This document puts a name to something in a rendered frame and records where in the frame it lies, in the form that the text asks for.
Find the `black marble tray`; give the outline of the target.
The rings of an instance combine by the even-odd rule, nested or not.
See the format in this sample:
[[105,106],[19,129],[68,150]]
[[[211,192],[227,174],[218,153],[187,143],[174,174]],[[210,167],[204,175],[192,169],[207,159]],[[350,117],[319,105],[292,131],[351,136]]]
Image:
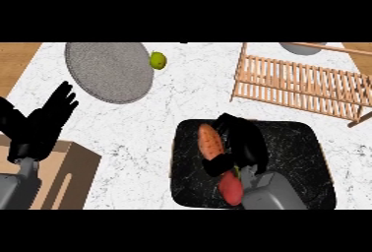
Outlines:
[[[187,119],[176,128],[171,161],[171,197],[184,207],[241,210],[230,206],[218,191],[218,177],[202,166],[198,148],[198,129],[214,119]],[[300,122],[254,121],[263,134],[269,163],[267,170],[279,172],[310,210],[335,209],[335,193],[323,149],[311,127]]]

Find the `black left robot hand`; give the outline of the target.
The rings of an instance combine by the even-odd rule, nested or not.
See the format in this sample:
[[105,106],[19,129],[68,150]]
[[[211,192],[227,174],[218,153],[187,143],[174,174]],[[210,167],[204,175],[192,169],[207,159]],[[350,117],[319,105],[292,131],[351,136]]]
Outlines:
[[41,161],[53,149],[63,124],[78,105],[72,85],[63,82],[52,93],[46,104],[29,116],[0,96],[0,132],[10,139],[7,161],[24,158]]

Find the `red radish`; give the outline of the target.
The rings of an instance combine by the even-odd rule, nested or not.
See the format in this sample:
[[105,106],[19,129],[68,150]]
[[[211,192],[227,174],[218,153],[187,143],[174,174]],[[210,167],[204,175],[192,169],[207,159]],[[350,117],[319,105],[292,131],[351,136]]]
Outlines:
[[242,184],[232,171],[227,171],[220,180],[218,190],[226,202],[236,206],[241,204]]

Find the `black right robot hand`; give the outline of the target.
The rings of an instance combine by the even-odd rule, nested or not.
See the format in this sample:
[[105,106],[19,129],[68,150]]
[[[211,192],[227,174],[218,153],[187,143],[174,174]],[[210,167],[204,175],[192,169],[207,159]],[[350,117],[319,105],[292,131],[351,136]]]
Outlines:
[[211,160],[202,160],[207,173],[217,177],[235,166],[239,169],[257,166],[254,174],[261,174],[266,171],[269,153],[264,138],[254,123],[224,113],[213,123],[213,128],[218,135],[227,134],[230,152],[217,155]]

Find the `orange sweet potato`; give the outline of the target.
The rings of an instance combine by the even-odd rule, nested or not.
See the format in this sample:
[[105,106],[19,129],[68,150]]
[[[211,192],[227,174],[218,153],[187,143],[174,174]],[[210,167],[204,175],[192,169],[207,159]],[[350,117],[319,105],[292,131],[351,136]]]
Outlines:
[[224,153],[224,146],[218,132],[210,124],[202,124],[198,130],[198,147],[207,160],[213,160]]

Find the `green lime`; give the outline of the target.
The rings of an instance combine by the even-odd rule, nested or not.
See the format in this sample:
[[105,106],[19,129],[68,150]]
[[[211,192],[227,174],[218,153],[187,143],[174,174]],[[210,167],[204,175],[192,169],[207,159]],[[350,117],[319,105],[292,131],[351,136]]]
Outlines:
[[152,51],[149,55],[149,66],[155,70],[161,70],[167,64],[167,57],[161,52]]

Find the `grey bowl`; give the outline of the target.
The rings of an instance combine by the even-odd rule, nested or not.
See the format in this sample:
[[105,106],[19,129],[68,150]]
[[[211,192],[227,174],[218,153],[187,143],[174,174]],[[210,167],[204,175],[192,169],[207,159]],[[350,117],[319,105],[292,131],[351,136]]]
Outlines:
[[322,51],[319,48],[300,46],[300,45],[294,45],[283,42],[280,42],[280,46],[294,54],[306,55],[306,56],[314,55]]

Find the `grey round placemat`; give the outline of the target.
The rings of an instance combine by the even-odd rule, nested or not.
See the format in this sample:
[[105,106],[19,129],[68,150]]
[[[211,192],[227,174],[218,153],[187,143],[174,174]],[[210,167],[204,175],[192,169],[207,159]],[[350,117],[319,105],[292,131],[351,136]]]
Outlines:
[[68,42],[63,56],[77,85],[97,99],[125,104],[146,96],[153,69],[140,42]]

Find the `wooden tiered shelf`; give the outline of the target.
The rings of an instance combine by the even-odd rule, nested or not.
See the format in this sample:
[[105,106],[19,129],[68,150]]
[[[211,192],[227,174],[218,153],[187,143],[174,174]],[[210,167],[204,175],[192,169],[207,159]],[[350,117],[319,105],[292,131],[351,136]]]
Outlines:
[[244,97],[350,121],[372,118],[372,76],[252,56],[242,44],[232,97]]

